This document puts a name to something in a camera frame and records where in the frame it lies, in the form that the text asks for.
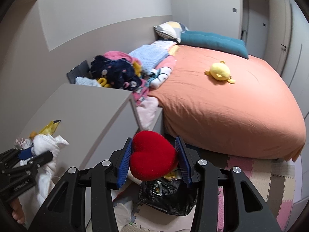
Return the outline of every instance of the teal pillow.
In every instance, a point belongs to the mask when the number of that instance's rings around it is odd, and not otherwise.
[[[222,51],[249,59],[244,41],[211,32],[185,31],[181,44]]]

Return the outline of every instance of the mattress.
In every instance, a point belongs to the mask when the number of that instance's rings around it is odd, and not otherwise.
[[[175,58],[169,79],[149,93],[163,107],[169,134],[218,153],[296,160],[306,141],[303,116],[267,62],[190,46],[180,46]],[[235,84],[204,74],[221,60]]]

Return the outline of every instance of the red heart pillow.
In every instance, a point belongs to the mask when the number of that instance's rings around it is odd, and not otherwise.
[[[133,140],[130,158],[132,175],[142,181],[152,181],[163,177],[178,164],[177,151],[160,134],[141,131]]]

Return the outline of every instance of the black plastic bag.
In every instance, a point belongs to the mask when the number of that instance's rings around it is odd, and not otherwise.
[[[163,213],[186,216],[197,200],[197,189],[189,189],[183,180],[160,178],[142,182],[138,199]]]

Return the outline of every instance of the white dresser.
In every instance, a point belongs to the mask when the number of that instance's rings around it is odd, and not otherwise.
[[[158,108],[151,130],[163,134],[162,108]],[[61,120],[54,137],[69,145],[60,151],[56,175],[69,167],[92,168],[122,149],[128,137],[141,130],[132,93],[127,90],[63,84],[28,122],[20,137],[27,138],[52,120]],[[90,219],[90,189],[86,190],[86,224]]]

